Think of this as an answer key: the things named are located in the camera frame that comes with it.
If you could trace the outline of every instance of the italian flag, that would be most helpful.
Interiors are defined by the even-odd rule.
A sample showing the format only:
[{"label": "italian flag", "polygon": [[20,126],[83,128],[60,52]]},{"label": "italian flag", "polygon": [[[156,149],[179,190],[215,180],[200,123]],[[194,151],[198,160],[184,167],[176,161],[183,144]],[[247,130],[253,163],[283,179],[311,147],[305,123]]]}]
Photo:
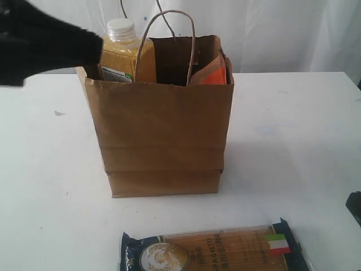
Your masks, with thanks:
[{"label": "italian flag", "polygon": [[270,254],[277,255],[291,253],[291,249],[288,246],[284,234],[267,235],[266,240],[270,244]]}]

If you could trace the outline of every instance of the white table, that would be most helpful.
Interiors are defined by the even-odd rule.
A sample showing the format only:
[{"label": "white table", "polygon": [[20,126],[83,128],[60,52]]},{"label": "white table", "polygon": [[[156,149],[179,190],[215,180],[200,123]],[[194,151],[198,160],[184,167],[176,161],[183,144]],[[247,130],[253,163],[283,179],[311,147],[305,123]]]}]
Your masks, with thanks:
[{"label": "white table", "polygon": [[217,195],[112,199],[76,75],[0,88],[0,270],[116,270],[118,239],[287,219],[317,271],[361,268],[361,92],[344,73],[236,74]]}]

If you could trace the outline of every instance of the black glove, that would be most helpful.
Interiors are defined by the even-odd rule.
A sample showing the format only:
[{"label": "black glove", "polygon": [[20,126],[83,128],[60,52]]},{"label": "black glove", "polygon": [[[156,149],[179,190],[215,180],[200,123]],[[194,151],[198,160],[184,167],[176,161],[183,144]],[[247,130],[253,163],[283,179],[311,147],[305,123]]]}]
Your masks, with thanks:
[{"label": "black glove", "polygon": [[52,69],[97,64],[103,40],[44,14],[26,0],[0,0],[0,85]]}]

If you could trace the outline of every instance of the pasta package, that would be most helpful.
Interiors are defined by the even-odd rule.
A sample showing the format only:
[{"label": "pasta package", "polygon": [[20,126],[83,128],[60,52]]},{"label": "pasta package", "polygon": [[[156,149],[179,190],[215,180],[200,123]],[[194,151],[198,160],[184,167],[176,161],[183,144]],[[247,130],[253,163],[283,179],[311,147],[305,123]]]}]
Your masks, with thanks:
[{"label": "pasta package", "polygon": [[159,235],[123,233],[120,271],[309,271],[288,223]]}]

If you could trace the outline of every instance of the white lid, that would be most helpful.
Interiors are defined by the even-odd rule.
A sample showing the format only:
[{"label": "white lid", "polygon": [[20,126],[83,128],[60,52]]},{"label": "white lid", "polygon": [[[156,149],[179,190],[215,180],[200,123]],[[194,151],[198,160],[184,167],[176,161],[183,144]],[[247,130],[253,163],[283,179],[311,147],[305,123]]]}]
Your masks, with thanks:
[{"label": "white lid", "polygon": [[108,36],[112,41],[131,41],[136,37],[135,25],[129,19],[114,19],[107,23]]}]

